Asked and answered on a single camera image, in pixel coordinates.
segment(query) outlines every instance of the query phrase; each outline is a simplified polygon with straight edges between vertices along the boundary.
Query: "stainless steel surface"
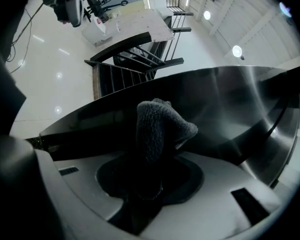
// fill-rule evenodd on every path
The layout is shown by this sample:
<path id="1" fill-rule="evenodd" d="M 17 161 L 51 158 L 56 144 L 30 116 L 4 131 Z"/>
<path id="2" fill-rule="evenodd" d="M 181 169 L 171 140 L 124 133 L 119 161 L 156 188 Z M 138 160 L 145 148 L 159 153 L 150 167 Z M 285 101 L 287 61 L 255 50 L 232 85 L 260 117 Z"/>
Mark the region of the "stainless steel surface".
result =
<path id="1" fill-rule="evenodd" d="M 162 207 L 141 237 L 155 240 L 215 240 L 239 234 L 251 227 L 231 195 L 231 191 L 242 188 L 246 188 L 269 213 L 281 205 L 269 187 L 229 162 L 189 152 L 181 156 L 202 169 L 204 183 L 187 202 Z"/>
<path id="2" fill-rule="evenodd" d="M 275 182 L 292 154 L 300 118 L 300 108 L 294 105 L 299 105 L 299 101 L 298 96 L 291 98 L 279 123 L 259 152 L 241 164 L 244 170 L 267 185 Z"/>
<path id="3" fill-rule="evenodd" d="M 300 119 L 291 157 L 273 188 L 278 197 L 289 203 L 300 186 Z"/>
<path id="4" fill-rule="evenodd" d="M 58 169 L 71 166 L 79 169 L 79 171 L 64 175 L 63 179 L 82 202 L 105 220 L 109 220 L 120 210 L 123 200 L 111 197 L 102 190 L 96 179 L 96 172 L 103 164 L 121 155 L 122 153 L 117 152 L 55 162 Z"/>
<path id="5" fill-rule="evenodd" d="M 69 159 L 69 154 L 82 158 L 131 151 L 137 105 L 160 98 L 198 126 L 198 134 L 183 151 L 245 165 L 251 175 L 269 185 L 289 159 L 298 128 L 299 103 L 289 86 L 285 71 L 270 67 L 188 71 L 98 99 L 40 135 L 52 157 L 59 160 Z"/>

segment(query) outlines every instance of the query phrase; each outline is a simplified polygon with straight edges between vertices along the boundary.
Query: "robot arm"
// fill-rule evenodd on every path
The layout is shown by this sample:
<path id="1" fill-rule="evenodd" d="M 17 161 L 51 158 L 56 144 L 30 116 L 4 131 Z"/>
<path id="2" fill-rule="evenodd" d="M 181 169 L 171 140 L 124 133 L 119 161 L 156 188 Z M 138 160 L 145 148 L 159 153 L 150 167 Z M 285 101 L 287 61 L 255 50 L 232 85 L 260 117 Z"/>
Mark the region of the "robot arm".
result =
<path id="1" fill-rule="evenodd" d="M 70 22 L 74 28 L 81 25 L 84 16 L 84 0 L 42 0 L 43 4 L 53 8 L 58 21 Z"/>

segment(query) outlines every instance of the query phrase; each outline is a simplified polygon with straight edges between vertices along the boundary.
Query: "black vent slot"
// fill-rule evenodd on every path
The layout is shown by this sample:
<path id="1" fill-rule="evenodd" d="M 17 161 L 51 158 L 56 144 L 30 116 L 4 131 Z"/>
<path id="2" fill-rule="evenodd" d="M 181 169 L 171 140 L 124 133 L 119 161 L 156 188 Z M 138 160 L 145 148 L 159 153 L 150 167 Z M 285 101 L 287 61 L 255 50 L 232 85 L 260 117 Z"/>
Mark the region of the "black vent slot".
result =
<path id="1" fill-rule="evenodd" d="M 60 169 L 59 173 L 62 176 L 64 176 L 64 175 L 67 175 L 67 174 L 75 173 L 77 171 L 79 171 L 79 169 L 77 167 L 71 166 L 71 167 L 68 167 L 68 168 Z"/>
<path id="2" fill-rule="evenodd" d="M 269 215 L 265 208 L 245 188 L 232 191 L 231 194 L 252 226 Z"/>

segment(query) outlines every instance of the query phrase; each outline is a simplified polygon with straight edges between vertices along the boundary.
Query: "white ceiling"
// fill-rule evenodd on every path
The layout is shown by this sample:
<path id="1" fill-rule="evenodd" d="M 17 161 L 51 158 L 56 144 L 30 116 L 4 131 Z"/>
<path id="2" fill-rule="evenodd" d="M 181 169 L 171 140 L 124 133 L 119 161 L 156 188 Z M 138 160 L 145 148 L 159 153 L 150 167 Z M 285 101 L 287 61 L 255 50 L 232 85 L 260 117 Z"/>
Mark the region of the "white ceiling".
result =
<path id="1" fill-rule="evenodd" d="M 215 36 L 232 64 L 284 69 L 300 65 L 300 36 L 277 0 L 190 0 L 186 9 Z M 204 11 L 211 13 L 210 20 Z M 232 55 L 234 45 L 242 47 L 245 60 Z"/>

